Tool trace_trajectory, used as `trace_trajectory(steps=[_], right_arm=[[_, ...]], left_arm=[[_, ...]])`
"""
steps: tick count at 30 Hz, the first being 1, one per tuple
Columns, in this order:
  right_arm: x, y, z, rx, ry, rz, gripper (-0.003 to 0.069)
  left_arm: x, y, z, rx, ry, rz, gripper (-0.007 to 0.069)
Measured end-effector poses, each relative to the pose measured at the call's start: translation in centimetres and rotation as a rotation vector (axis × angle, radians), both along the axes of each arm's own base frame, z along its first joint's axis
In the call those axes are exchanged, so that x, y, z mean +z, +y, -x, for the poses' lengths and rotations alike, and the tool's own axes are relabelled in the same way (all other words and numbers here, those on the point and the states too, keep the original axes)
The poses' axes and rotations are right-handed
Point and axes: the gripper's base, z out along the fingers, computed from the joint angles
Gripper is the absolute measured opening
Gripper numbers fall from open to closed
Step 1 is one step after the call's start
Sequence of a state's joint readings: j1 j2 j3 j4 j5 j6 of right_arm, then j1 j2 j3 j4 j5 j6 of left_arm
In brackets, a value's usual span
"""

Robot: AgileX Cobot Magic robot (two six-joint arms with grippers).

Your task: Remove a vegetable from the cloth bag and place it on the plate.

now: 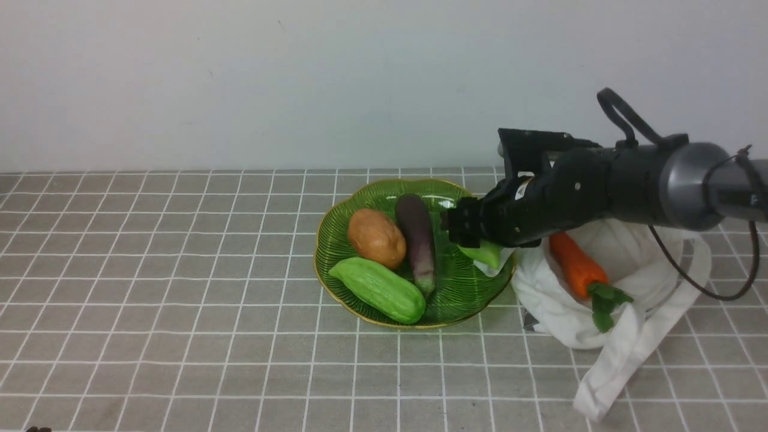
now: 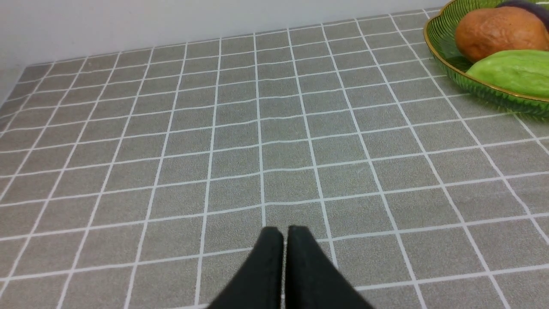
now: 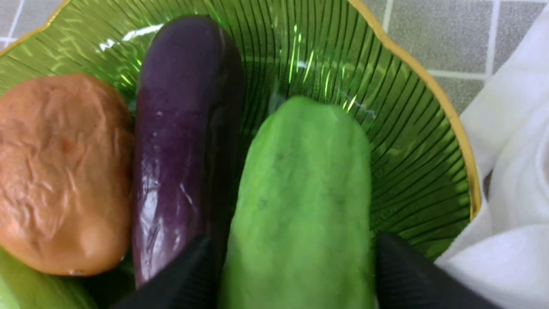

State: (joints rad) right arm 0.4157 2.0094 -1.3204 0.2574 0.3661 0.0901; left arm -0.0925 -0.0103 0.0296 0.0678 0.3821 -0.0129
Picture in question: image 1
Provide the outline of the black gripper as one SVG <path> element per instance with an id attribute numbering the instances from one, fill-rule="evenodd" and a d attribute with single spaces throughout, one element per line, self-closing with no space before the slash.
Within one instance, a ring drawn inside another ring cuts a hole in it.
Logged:
<path id="1" fill-rule="evenodd" d="M 537 176 L 502 181 L 477 197 L 461 197 L 441 212 L 441 229 L 461 248 L 480 248 L 482 237 L 505 248 L 533 248 L 555 232 L 576 229 L 611 213 L 607 183 L 610 150 L 560 153 Z"/>

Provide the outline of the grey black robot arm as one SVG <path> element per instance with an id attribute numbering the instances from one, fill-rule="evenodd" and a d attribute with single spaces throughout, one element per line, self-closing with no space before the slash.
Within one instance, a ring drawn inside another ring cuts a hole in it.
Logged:
<path id="1" fill-rule="evenodd" d="M 508 148 L 505 158 L 496 188 L 442 213 L 440 227 L 454 244 L 535 248 L 552 233 L 603 219 L 689 232 L 725 218 L 766 222 L 766 160 L 710 143 L 574 148 L 554 161 Z"/>

